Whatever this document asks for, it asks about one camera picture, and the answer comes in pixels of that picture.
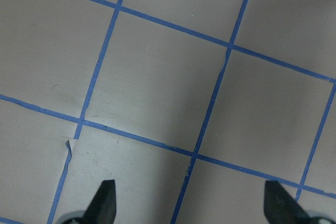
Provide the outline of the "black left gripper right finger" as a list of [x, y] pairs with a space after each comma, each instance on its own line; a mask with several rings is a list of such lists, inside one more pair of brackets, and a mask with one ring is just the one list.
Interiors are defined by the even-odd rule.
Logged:
[[311, 217], [276, 180], [265, 181], [264, 215], [268, 223], [309, 223]]

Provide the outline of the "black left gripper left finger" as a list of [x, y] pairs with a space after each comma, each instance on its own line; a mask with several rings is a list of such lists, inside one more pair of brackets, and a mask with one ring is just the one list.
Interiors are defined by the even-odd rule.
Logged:
[[117, 213], [115, 180], [104, 180], [82, 216], [85, 223], [113, 224]]

